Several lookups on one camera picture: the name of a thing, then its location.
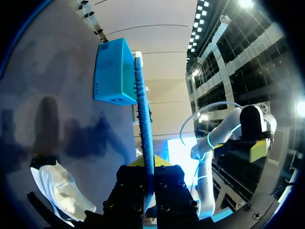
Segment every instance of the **blue box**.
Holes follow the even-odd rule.
[[[93,98],[117,105],[137,103],[134,57],[124,38],[99,45]]]

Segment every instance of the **yellow object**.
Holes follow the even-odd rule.
[[[168,163],[161,157],[154,155],[154,165],[155,167],[159,166],[173,166],[172,164]],[[134,162],[130,163],[128,166],[144,166],[144,159],[143,156],[135,160]]]
[[[217,148],[220,148],[220,147],[222,147],[222,146],[224,146],[223,144],[217,144],[214,148],[213,148],[213,159],[215,159],[215,149],[217,149]]]
[[[250,162],[254,162],[267,155],[267,139],[259,140],[250,149]]]
[[[223,144],[217,144],[217,145],[214,147],[214,149],[217,149],[217,148],[222,147],[222,146],[223,146]]]

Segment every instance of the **gray wall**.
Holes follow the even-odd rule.
[[[131,106],[92,99],[99,39],[55,0],[15,48],[0,81],[0,153],[9,200],[30,228],[46,222],[27,200],[39,193],[30,172],[36,154],[54,155],[102,213],[122,164],[135,160]]]

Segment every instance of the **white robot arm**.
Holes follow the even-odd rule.
[[[274,134],[276,130],[276,120],[271,115],[263,115],[261,109],[255,108],[259,114],[259,123],[261,131],[270,131]],[[198,141],[191,150],[191,157],[200,160],[198,167],[198,186],[197,191],[201,200],[200,218],[206,218],[213,215],[215,211],[215,200],[213,193],[212,159],[214,157],[213,149],[217,144],[225,143],[232,136],[234,140],[242,136],[241,127],[241,108],[235,108],[231,113],[211,131],[205,138]],[[267,147],[271,145],[271,139],[267,139]]]

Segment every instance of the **ceiling light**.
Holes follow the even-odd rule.
[[[300,117],[305,118],[305,101],[300,101],[297,104],[296,110]]]
[[[239,0],[239,4],[244,8],[250,8],[254,6],[252,0]]]
[[[199,70],[196,69],[195,72],[192,73],[192,76],[197,76],[199,74]]]
[[[208,120],[209,120],[209,116],[207,116],[206,114],[203,114],[203,115],[201,116],[201,119],[202,119],[203,121],[208,121]]]

